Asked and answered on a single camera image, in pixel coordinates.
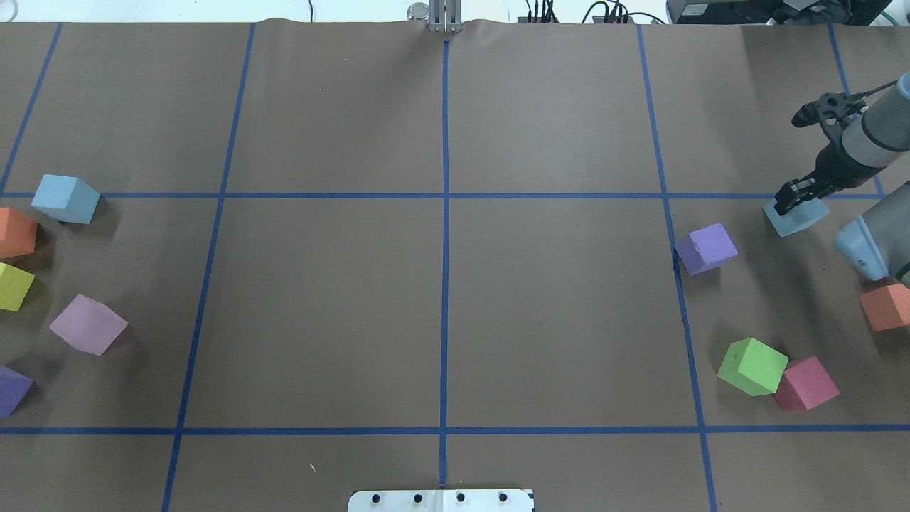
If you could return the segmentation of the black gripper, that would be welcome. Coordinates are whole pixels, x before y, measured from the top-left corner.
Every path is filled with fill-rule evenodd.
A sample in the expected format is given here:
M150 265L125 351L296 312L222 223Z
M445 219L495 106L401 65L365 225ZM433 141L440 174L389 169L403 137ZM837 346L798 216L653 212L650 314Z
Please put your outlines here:
M861 187L877 175L877 169L854 160L846 150L829 143L815 159L815 168L803 179L787 181L774 196L774 210L786 216L794 208L817 197Z

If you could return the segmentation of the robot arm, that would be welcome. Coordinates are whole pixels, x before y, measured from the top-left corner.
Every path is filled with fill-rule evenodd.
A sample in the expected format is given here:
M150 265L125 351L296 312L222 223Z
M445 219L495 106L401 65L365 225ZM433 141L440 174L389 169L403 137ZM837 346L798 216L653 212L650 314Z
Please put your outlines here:
M764 206L764 215L781 237L805 230L828 213L823 199L864 185L909 149L908 75L877 88L881 97L867 104L867 92L825 93L803 104L791 123L796 129L819 126L828 145L805 177L782 185ZM892 278L908 283L909 188L900 185L842 227L836 249L871 281Z

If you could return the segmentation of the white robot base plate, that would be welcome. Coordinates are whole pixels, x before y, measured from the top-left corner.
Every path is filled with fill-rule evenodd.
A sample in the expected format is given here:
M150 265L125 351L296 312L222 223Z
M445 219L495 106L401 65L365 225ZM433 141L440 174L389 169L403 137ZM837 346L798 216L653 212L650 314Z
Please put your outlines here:
M535 511L532 490L401 489L357 491L348 511Z

